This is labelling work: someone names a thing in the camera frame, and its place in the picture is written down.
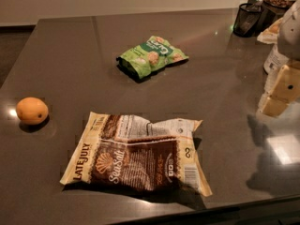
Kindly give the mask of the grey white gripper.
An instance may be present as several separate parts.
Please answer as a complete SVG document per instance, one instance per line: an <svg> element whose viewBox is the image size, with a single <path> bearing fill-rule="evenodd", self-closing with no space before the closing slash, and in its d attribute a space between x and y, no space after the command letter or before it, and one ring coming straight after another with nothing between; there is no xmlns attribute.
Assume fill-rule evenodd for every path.
<svg viewBox="0 0 300 225"><path fill-rule="evenodd" d="M278 51L293 60L300 60L300 0L285 12L277 37ZM300 97L300 69L283 66L277 75L270 96L263 94L258 104L261 113L278 117L289 103Z"/></svg>

